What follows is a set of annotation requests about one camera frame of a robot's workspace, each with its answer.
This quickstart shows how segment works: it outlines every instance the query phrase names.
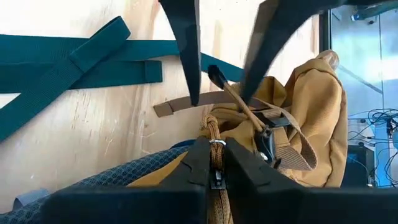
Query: fabric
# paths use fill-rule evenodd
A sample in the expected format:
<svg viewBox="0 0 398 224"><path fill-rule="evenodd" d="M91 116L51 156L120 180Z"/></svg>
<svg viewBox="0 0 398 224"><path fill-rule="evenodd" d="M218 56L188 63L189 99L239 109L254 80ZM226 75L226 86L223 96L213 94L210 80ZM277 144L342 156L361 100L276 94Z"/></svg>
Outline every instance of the fabric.
<svg viewBox="0 0 398 224"><path fill-rule="evenodd" d="M176 147L161 151L120 166L101 172L92 177L81 180L70 187L94 187L94 186L125 186L128 183L149 174L164 165L168 164L176 157L189 149L190 146ZM2 224L40 224L40 207L48 199L41 198L18 210L5 214L0 214Z"/></svg>
<svg viewBox="0 0 398 224"><path fill-rule="evenodd" d="M116 17L42 76L28 83L20 95L0 109L0 142L51 104L100 60L120 48L129 36L124 21Z"/></svg>
<svg viewBox="0 0 398 224"><path fill-rule="evenodd" d="M281 164L280 171L307 187L339 187L343 180L348 147L346 95L330 65L322 59L309 60L293 71L286 86L274 77L265 77L254 97L269 106L273 105L274 108L271 109L277 109L276 113L272 110L262 111L264 116L291 114L290 121L296 126L274 130L277 148L288 146L295 151L289 149L288 156L295 154L292 156L293 161L285 166ZM218 119L221 138L235 138L246 149L256 151L254 127L236 105L217 104L210 114ZM210 137L208 131L202 134ZM306 149L308 146L311 146L314 155ZM283 152L277 151L277 156L281 154ZM173 164L182 159L183 155L174 160ZM162 173L142 179L145 180L145 185L155 185L160 182L158 179L164 179L172 171L173 166L165 166ZM141 180L137 180L131 185L141 183Z"/></svg>
<svg viewBox="0 0 398 224"><path fill-rule="evenodd" d="M161 82L160 62L135 60L177 55L175 42L126 43L129 35L120 16L90 39L0 35L6 43L0 45L0 93L21 92L0 109L0 142L67 89ZM203 55L202 70L210 64L229 71L231 80L242 75L240 68Z"/></svg>
<svg viewBox="0 0 398 224"><path fill-rule="evenodd" d="M20 93L32 80L88 39L70 37L31 37L0 35L0 93ZM88 71L70 89L135 85L162 81L161 62L147 61L178 55L174 40L127 40L118 51ZM201 70L217 65L233 82L240 81L243 70L207 54L201 55Z"/></svg>
<svg viewBox="0 0 398 224"><path fill-rule="evenodd" d="M175 147L182 147L182 146L191 146L193 145L193 143L195 143L196 139L189 139L189 140L185 140L179 143L174 144L172 147L170 147L171 149L175 148Z"/></svg>

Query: cord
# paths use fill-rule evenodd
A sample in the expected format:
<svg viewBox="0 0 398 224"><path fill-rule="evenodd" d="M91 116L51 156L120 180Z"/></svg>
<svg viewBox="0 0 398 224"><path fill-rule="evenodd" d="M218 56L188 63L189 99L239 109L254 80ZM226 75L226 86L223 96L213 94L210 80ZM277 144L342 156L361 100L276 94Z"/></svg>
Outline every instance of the cord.
<svg viewBox="0 0 398 224"><path fill-rule="evenodd" d="M391 138L393 130L395 130L395 128L398 127L398 122L394 120L394 118L398 117L398 113L397 113L398 110L396 110L396 109L387 109L383 113L382 112L375 112L370 117L370 114L373 111L377 111L377 109L368 112L368 119L369 119L370 123L371 124L375 124L375 123L377 123L377 121L379 119L383 118L384 121L381 122L381 123L378 123L378 125L387 123L386 124L386 133Z"/></svg>
<svg viewBox="0 0 398 224"><path fill-rule="evenodd" d="M349 133L355 133L356 136L361 136L361 137L363 137L363 138L368 138L367 136L365 136L365 135L363 135L363 134L361 134L361 133L359 133L359 132L357 132L357 131L349 131L348 134L349 134Z"/></svg>
<svg viewBox="0 0 398 224"><path fill-rule="evenodd" d="M384 142L379 141L379 142L373 143L373 142L369 142L369 141L363 140L363 139L349 139L349 141L350 141L350 140L358 140L358 141L366 142L366 144L369 144L369 145L371 145L371 146L375 146L375 145L377 145L377 144L382 144L382 143L384 143L384 144L389 144L389 143L398 142L398 141L388 141L388 140L387 140L387 141L384 141Z"/></svg>
<svg viewBox="0 0 398 224"><path fill-rule="evenodd" d="M379 165L380 165L380 160L379 160L380 153L381 153L382 151L385 151L385 150L388 150L388 149L390 149L390 148L387 147L387 148L385 148L385 149L381 149L381 150L378 152L378 154L377 154L377 156L376 156L376 159L377 159L376 164L377 164L377 165L376 165L373 169L371 169L370 174L372 174L372 173L374 172L374 174L376 175L376 170L377 170L377 168L378 168Z"/></svg>
<svg viewBox="0 0 398 224"><path fill-rule="evenodd" d="M373 109L373 110L368 110L368 111L362 111L362 112L355 113L355 114L350 114L350 115L348 115L348 117L350 117L350 116L355 116L355 115L359 115L359 114L363 114L363 113L370 113L370 112L373 112L373 111L379 111L379 110L381 110L381 111L384 111L384 110L398 111L397 109L393 109L393 108Z"/></svg>
<svg viewBox="0 0 398 224"><path fill-rule="evenodd" d="M386 178L387 178L387 180L390 180L390 181L391 181L391 184L393 184L393 187L395 187L394 184L398 184L398 180L393 179L393 178L391 177L391 175L388 173L388 170L390 169L391 163L392 163L392 161L394 160L394 158L396 157L397 154L398 154L398 151L397 151L393 156L391 156L391 157L388 159L386 165L384 166L384 171L386 172Z"/></svg>
<svg viewBox="0 0 398 224"><path fill-rule="evenodd" d="M394 111L396 113L393 114L393 115L389 115L388 113L390 113L391 111ZM393 119L395 117L398 117L398 110L396 110L396 109L374 109L374 110L370 110L370 111L368 111L368 120L369 120L370 124L367 125L365 128L363 128L360 132L356 132L357 134L354 137L352 137L352 138L350 138L348 140L353 140L354 138L358 137L359 135L363 136L361 134L362 132L364 132L368 127L372 126L373 124L376 124L382 118L388 118L388 120L387 119L383 119L383 121L378 123L378 125L384 124L384 123L387 123L388 121L390 121L390 123L396 124L396 126L394 127L394 129L395 129L396 127L398 127L398 122L394 121L394 119Z"/></svg>
<svg viewBox="0 0 398 224"><path fill-rule="evenodd" d="M395 187L395 185L394 184L387 184L387 185L381 185L381 186L378 186L378 187Z"/></svg>
<svg viewBox="0 0 398 224"><path fill-rule="evenodd" d="M368 168L367 168L364 164L362 164L362 162L359 162L359 161L357 161L356 159L353 159L353 158L351 158L351 157L349 157L349 159L351 159L352 161L358 163L359 165L361 165L361 166L363 166L363 167L365 168L366 173L367 173L366 177L368 178L367 184L370 184L370 183L371 183L371 178L370 178L370 175L369 175Z"/></svg>

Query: black buckle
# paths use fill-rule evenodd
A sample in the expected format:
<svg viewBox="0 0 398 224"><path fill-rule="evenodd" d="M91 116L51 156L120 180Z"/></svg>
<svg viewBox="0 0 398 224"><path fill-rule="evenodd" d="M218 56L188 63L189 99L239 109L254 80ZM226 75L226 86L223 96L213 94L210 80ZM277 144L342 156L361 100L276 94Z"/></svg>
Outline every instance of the black buckle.
<svg viewBox="0 0 398 224"><path fill-rule="evenodd" d="M275 160L275 141L274 133L271 128L288 126L290 125L289 120L284 116L268 119L259 111L253 111L253 113L268 126L268 128L265 128L263 132L260 133L256 131L254 133L254 142L256 143L257 150L260 153L263 153L261 156L265 162L271 164Z"/></svg>

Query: cable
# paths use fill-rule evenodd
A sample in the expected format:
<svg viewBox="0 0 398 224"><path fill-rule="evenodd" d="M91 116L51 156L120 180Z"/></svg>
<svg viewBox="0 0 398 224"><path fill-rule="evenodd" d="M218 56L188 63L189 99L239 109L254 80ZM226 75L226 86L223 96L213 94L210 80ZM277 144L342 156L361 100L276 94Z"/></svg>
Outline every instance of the cable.
<svg viewBox="0 0 398 224"><path fill-rule="evenodd" d="M374 180L374 182L376 183L376 187L378 187L379 183L380 183L380 178L377 176L376 173L374 174L374 177L377 178L377 180L378 180L378 181Z"/></svg>
<svg viewBox="0 0 398 224"><path fill-rule="evenodd" d="M392 119L392 118L398 116L398 110L396 110L396 109L383 109L383 110L386 110L386 111L384 111L384 112L379 112L379 110L381 110L381 109L374 109L374 110L371 110L371 111L368 112L368 120L369 120L369 122L370 122L371 124L374 124L374 123L378 122L379 119L381 119L381 118L389 118L389 119ZM388 113L391 112L391 111L395 111L396 114L389 115Z"/></svg>
<svg viewBox="0 0 398 224"><path fill-rule="evenodd" d="M367 141L367 140L363 140L363 139L349 139L349 141L351 141L351 140L357 140L357 141L362 141L362 142L366 142L366 144L369 144L369 145L371 145L371 146L375 146L375 145L377 145L377 144L390 144L390 143L395 143L395 142L398 142L398 141L379 141L379 142L375 142L375 143L373 143L373 142L369 142L369 141Z"/></svg>
<svg viewBox="0 0 398 224"><path fill-rule="evenodd" d="M395 184L381 185L381 186L378 186L378 187L395 187Z"/></svg>
<svg viewBox="0 0 398 224"><path fill-rule="evenodd" d="M349 131L348 134L349 133L355 133L355 134L357 134L356 136L361 136L361 137L364 137L364 138L368 138L367 136L365 136L365 135L363 135L363 134L361 134L361 133L359 133L357 131Z"/></svg>
<svg viewBox="0 0 398 224"><path fill-rule="evenodd" d="M390 148L387 147L387 148L385 148L385 149L381 149L381 150L378 152L378 154L377 154L377 156L376 156L376 159L377 159L376 164L377 164L377 165L370 171L370 174L372 174L372 172L374 172L374 174L376 175L376 170L377 170L377 168L378 168L379 165L380 165L380 160L379 160L380 153L381 153L382 151L385 151L385 150L388 150L388 149L390 149Z"/></svg>
<svg viewBox="0 0 398 224"><path fill-rule="evenodd" d="M391 177L391 175L388 173L388 170L390 169L391 163L397 154L398 154L398 151L388 159L386 165L384 166L384 171L386 172L386 178L387 178L387 180L390 180L392 184L398 184L398 180L393 179Z"/></svg>
<svg viewBox="0 0 398 224"><path fill-rule="evenodd" d="M359 161L357 161L356 159L353 159L353 158L351 158L351 157L348 157L348 158L351 159L352 161L358 163L359 165L361 165L361 166L363 166L363 167L365 168L366 173L367 173L366 177L368 178L367 184L370 184L370 183L371 183L371 178L370 178L370 175L369 175L368 168L367 168L364 164L362 164L362 162L359 162Z"/></svg>
<svg viewBox="0 0 398 224"><path fill-rule="evenodd" d="M364 132L368 127L370 127L372 124L369 124L366 126L362 131L358 132L354 137L350 138L349 140L353 140L354 138L358 137L362 132Z"/></svg>
<svg viewBox="0 0 398 224"><path fill-rule="evenodd" d="M355 116L355 115L358 115L358 114L363 114L363 113L370 113L370 112L372 112L372 111L379 111L379 110L398 111L397 109L392 109L392 108L386 108L386 109L373 109L373 110L369 110L369 111L362 111L362 112L359 112L359 113L350 114L350 115L348 115L348 117L350 117L350 116Z"/></svg>

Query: metal ring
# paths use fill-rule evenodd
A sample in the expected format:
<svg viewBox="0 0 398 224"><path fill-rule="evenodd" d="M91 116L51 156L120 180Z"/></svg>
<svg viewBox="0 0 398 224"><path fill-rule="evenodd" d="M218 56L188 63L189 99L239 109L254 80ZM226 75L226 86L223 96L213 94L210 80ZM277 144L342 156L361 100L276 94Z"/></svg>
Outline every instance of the metal ring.
<svg viewBox="0 0 398 224"><path fill-rule="evenodd" d="M268 161L268 157L263 152L260 152L260 156L264 161Z"/></svg>
<svg viewBox="0 0 398 224"><path fill-rule="evenodd" d="M223 146L226 146L225 141L224 141L224 140L221 140L221 139L212 139L212 140L210 140L209 142L210 142L210 144L221 143Z"/></svg>

